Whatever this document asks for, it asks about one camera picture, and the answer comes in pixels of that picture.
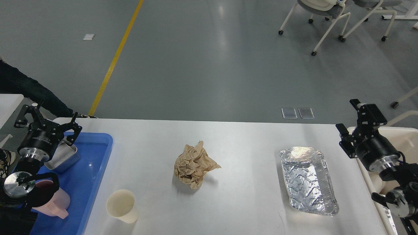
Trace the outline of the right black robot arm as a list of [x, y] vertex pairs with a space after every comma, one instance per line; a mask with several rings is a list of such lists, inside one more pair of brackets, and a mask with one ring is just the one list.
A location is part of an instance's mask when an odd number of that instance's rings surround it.
[[417, 164], [407, 163], [404, 154], [379, 133], [379, 127], [388, 121], [375, 104], [358, 99], [349, 102], [357, 112], [357, 125], [351, 133], [344, 124], [335, 125], [341, 138], [339, 146], [349, 158], [359, 159], [367, 171], [376, 172], [382, 181], [398, 183], [384, 196], [373, 192], [371, 198], [395, 213], [407, 234], [415, 235], [412, 223], [417, 223]]

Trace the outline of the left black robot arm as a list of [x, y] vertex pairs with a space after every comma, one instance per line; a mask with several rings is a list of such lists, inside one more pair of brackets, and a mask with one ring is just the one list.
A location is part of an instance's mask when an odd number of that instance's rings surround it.
[[32, 212], [50, 200], [60, 187], [53, 172], [39, 173], [61, 141], [72, 146], [80, 132], [74, 113], [68, 123], [58, 124], [43, 117], [38, 106], [23, 105], [14, 127], [27, 128], [17, 149], [20, 160], [11, 174], [1, 178], [1, 234], [28, 235], [38, 217]]

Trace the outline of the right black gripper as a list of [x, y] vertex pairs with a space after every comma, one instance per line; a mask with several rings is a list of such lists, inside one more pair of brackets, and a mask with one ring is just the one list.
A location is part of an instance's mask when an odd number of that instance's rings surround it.
[[[350, 159], [359, 159], [370, 172], [382, 172], [395, 166], [400, 158], [399, 151], [386, 137], [378, 134], [378, 128], [388, 123], [380, 109], [376, 104], [361, 103], [358, 99], [349, 102], [357, 111], [357, 126], [335, 125], [341, 138], [341, 149]], [[357, 141], [357, 137], [369, 138]]]

